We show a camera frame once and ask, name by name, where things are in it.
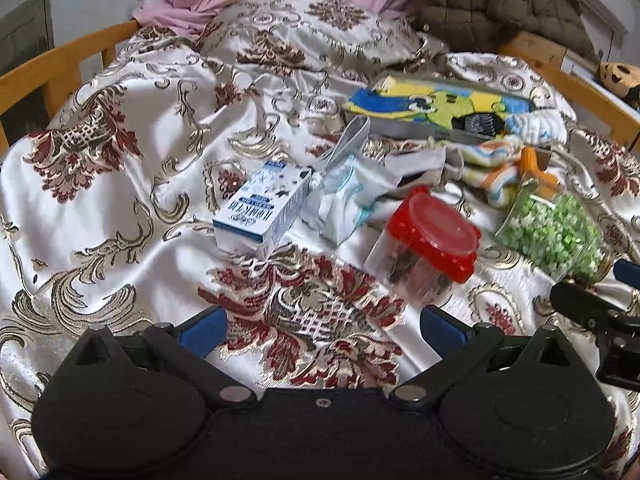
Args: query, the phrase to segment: brown puffer jacket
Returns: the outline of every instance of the brown puffer jacket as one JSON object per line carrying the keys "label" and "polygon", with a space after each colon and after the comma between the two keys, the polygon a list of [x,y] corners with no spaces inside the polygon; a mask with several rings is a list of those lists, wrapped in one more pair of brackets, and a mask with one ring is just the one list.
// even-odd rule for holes
{"label": "brown puffer jacket", "polygon": [[454,51],[496,52],[526,30],[597,60],[578,0],[423,0],[422,26]]}

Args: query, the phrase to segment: stuffed toy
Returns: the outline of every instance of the stuffed toy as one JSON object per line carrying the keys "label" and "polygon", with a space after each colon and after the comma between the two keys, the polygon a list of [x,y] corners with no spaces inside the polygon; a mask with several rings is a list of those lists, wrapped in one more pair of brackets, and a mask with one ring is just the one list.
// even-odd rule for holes
{"label": "stuffed toy", "polygon": [[602,85],[634,110],[640,109],[640,67],[602,62],[598,68]]}

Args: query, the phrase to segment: glass jar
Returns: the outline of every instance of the glass jar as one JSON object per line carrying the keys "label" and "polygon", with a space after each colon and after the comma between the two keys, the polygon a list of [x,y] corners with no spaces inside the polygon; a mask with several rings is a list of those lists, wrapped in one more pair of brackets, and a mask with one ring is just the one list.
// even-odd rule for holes
{"label": "glass jar", "polygon": [[575,196],[527,176],[495,238],[556,281],[572,274],[595,282],[608,254],[601,229]]}
{"label": "glass jar", "polygon": [[434,303],[474,272],[480,231],[416,186],[391,215],[365,270],[415,306]]}

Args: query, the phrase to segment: wooden furniture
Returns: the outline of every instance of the wooden furniture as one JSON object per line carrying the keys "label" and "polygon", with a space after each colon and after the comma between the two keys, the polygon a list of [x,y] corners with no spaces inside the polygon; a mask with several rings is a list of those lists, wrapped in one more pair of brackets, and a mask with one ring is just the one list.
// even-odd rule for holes
{"label": "wooden furniture", "polygon": [[611,128],[611,139],[630,150],[638,141],[640,114],[594,81],[598,70],[595,63],[529,32],[521,32],[504,44],[500,54],[529,63],[568,101],[583,106],[607,124]]}
{"label": "wooden furniture", "polygon": [[[79,63],[93,54],[102,54],[102,66],[116,57],[116,44],[128,40],[138,30],[131,21],[104,28],[59,46],[0,76],[0,115],[34,90],[42,88],[51,119],[73,92],[82,85]],[[0,121],[0,155],[8,149]]]}

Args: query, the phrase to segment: red floral pattern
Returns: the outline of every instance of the red floral pattern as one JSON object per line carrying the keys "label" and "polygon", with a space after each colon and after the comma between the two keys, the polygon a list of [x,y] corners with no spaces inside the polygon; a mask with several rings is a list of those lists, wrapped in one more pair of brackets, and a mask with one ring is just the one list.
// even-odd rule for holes
{"label": "red floral pattern", "polygon": [[613,224],[607,227],[605,236],[609,244],[615,247],[620,247],[626,241],[620,228]]}
{"label": "red floral pattern", "polygon": [[136,36],[145,41],[162,40],[167,36],[175,36],[175,32],[168,27],[160,27],[159,25],[149,25],[142,27],[136,32]]}
{"label": "red floral pattern", "polygon": [[213,91],[216,95],[215,111],[227,105],[240,103],[247,97],[260,97],[260,92],[255,86],[251,85],[241,90],[232,81],[216,86]]}
{"label": "red floral pattern", "polygon": [[246,182],[246,178],[235,171],[222,170],[218,174],[218,184],[220,184],[220,193],[224,200],[231,198],[242,184]]}
{"label": "red floral pattern", "polygon": [[602,469],[607,473],[615,473],[622,468],[629,453],[631,446],[631,437],[633,432],[628,428],[625,429],[612,439],[607,450],[602,457]]}
{"label": "red floral pattern", "polygon": [[506,308],[500,306],[500,303],[487,303],[485,310],[489,315],[489,323],[501,328],[506,335],[514,335],[516,333],[513,317],[511,317]]}
{"label": "red floral pattern", "polygon": [[623,146],[605,139],[591,130],[584,130],[584,136],[593,148],[596,163],[600,170],[596,172],[603,184],[611,184],[611,196],[622,195],[625,191],[633,197],[640,195],[640,163]]}
{"label": "red floral pattern", "polygon": [[142,158],[136,133],[125,127],[118,109],[125,89],[112,85],[96,92],[80,110],[81,118],[70,128],[30,134],[35,146],[24,158],[43,177],[58,202],[73,200],[80,189],[89,189],[97,174],[123,169],[123,155]]}
{"label": "red floral pattern", "polygon": [[328,152],[333,146],[330,144],[314,144],[311,147],[306,147],[305,151],[309,154],[309,155],[313,155],[313,156],[321,156],[324,155],[326,152]]}
{"label": "red floral pattern", "polygon": [[307,12],[321,22],[345,32],[366,20],[364,10],[344,0],[322,0],[316,4],[310,4]]}
{"label": "red floral pattern", "polygon": [[253,46],[245,52],[238,52],[238,63],[252,63],[282,76],[293,74],[293,69],[303,68],[306,54],[280,40],[270,32],[261,30],[254,36]]}
{"label": "red floral pattern", "polygon": [[327,388],[398,382],[400,347],[384,330],[401,321],[405,303],[381,294],[375,280],[296,246],[266,262],[236,258],[214,271],[220,291],[199,295],[228,313],[225,351],[259,349],[264,374],[275,382]]}

